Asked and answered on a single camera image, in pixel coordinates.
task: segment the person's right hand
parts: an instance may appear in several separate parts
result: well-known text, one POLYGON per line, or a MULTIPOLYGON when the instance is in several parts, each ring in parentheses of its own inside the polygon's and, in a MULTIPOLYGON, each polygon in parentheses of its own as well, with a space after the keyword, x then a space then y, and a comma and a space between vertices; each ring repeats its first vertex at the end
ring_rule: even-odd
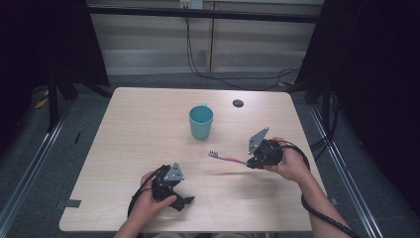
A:
MULTIPOLYGON (((280 137, 272 138, 278 142, 280 146, 286 146, 287 144, 280 137)), ((296 181, 297 183, 302 182, 306 179, 306 176, 310 174, 305 163, 300 157, 299 153, 291 148, 282 149, 283 159, 278 166, 264 166, 266 171, 278 173, 283 178, 288 180, 296 181)))

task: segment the cup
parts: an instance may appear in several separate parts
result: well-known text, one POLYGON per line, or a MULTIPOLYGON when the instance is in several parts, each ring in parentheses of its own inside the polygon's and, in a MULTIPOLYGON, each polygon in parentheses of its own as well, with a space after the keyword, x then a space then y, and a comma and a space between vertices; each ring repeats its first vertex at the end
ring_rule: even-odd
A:
POLYGON ((212 122, 213 111, 206 103, 195 106, 189 111, 191 134, 199 140, 209 137, 212 122))

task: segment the black horizontal bar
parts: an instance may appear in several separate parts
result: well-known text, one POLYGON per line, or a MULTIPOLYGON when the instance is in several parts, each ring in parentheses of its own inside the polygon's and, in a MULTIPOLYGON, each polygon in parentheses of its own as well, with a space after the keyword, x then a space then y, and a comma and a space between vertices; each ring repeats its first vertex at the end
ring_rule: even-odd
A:
POLYGON ((317 23, 318 16, 305 15, 286 15, 252 12, 234 12, 218 10, 197 10, 197 9, 177 9, 177 8, 139 8, 139 7, 120 7, 109 5, 87 6, 44 6, 50 10, 69 10, 69 11, 88 11, 92 14, 110 15, 134 15, 134 16, 158 16, 158 17, 188 17, 188 18, 210 18, 210 19, 231 19, 231 20, 252 20, 267 22, 290 22, 290 23, 317 23))

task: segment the table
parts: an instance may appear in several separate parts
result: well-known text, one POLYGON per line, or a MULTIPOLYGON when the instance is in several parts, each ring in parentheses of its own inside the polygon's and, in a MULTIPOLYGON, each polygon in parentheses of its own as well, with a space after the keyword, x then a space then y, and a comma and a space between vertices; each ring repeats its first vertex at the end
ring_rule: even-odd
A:
POLYGON ((142 175, 179 163, 185 176, 174 190, 195 196, 178 212, 165 209, 145 232, 275 232, 311 230, 297 184, 207 156, 247 160, 250 137, 282 136, 308 157, 322 187, 293 102, 287 93, 233 90, 118 88, 110 101, 59 223, 63 231, 116 231, 126 220, 142 175), (243 107, 235 107, 240 99, 243 107), (207 103, 214 111, 208 139, 192 137, 188 112, 207 103))

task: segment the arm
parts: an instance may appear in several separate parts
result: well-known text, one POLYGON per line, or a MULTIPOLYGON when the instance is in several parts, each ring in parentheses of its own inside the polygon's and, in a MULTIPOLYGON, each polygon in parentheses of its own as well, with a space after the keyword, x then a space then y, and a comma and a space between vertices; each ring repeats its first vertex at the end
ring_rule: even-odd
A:
MULTIPOLYGON (((283 141, 283 139, 278 137, 273 138, 273 140, 277 142, 283 141)), ((279 142, 279 144, 280 146, 285 145, 283 142, 279 142)), ((264 169, 278 173, 285 179, 295 181, 302 190, 305 200, 312 208, 349 227, 296 151, 283 149, 283 160, 281 163, 278 166, 265 166, 264 169)), ((310 213, 309 219, 314 237, 349 237, 341 230, 310 213)))
MULTIPOLYGON (((152 174, 149 172, 142 177, 142 183, 152 174)), ((176 201, 176 196, 172 195, 163 201, 155 201, 151 191, 152 181, 149 180, 142 194, 136 201, 133 210, 127 221, 120 227, 115 238, 135 238, 166 207, 176 201)))

